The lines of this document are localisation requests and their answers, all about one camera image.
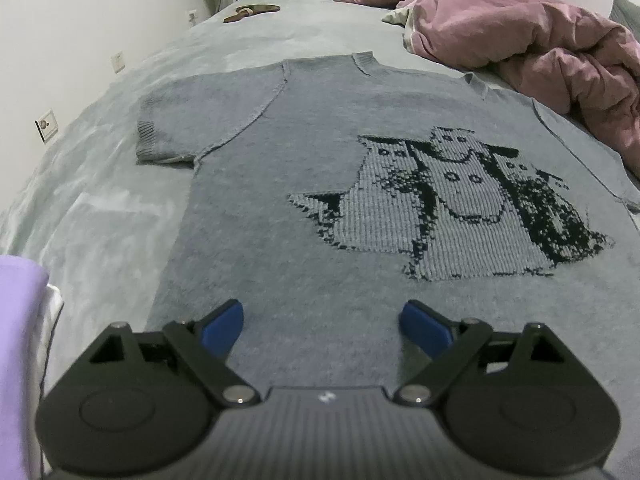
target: black triangular cutout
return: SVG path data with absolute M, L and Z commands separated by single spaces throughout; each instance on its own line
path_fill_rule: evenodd
M 124 360 L 124 349 L 122 339 L 117 335 L 110 335 L 102 344 L 100 349 L 91 358 L 93 364 L 112 363 Z
M 531 353 L 532 361 L 542 361 L 545 363 L 563 363 L 564 359 L 560 352 L 544 337 L 541 336 Z

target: cartoon eye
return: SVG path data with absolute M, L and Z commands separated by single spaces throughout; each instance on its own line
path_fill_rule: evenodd
M 454 173 L 453 171 L 447 171 L 447 173 L 444 174 L 444 178 L 446 178 L 449 182 L 457 182 L 460 180 L 458 174 Z

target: short sleeve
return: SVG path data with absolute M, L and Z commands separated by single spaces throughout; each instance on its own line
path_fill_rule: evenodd
M 192 76 L 153 90 L 138 119 L 140 161 L 193 161 L 240 134 L 286 83 L 283 63 Z

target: shirt graphic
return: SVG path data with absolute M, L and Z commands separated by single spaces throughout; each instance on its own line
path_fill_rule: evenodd
M 443 127 L 427 141 L 360 142 L 367 154 L 351 189 L 289 196 L 338 249 L 407 254 L 409 277 L 449 280 L 541 273 L 612 245 L 588 228 L 564 181 L 519 150 Z

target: crumpled blanket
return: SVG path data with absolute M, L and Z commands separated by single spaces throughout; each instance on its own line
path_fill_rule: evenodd
M 410 7 L 405 45 L 571 114 L 640 176 L 640 44 L 622 25 L 560 0 L 335 0 Z

